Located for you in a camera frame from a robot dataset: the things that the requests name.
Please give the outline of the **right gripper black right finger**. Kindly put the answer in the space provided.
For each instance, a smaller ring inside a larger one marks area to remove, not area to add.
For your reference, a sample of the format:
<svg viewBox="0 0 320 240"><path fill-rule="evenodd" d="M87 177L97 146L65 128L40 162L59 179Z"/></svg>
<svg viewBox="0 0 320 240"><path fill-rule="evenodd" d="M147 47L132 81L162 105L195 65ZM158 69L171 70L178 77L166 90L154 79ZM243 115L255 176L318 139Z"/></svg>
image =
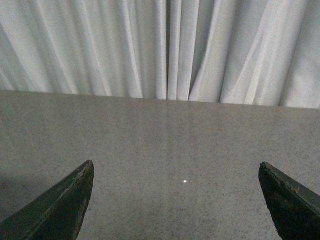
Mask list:
<svg viewBox="0 0 320 240"><path fill-rule="evenodd" d="M283 240L320 238L320 196L273 165L262 162L258 179L266 206Z"/></svg>

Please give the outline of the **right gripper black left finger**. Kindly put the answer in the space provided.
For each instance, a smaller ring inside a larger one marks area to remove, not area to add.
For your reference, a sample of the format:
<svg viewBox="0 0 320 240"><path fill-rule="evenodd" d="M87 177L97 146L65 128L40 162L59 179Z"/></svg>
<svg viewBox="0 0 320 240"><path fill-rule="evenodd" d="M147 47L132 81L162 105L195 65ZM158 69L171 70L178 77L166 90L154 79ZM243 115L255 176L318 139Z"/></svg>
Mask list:
<svg viewBox="0 0 320 240"><path fill-rule="evenodd" d="M92 194L94 164L87 160L0 223L2 240L75 240Z"/></svg>

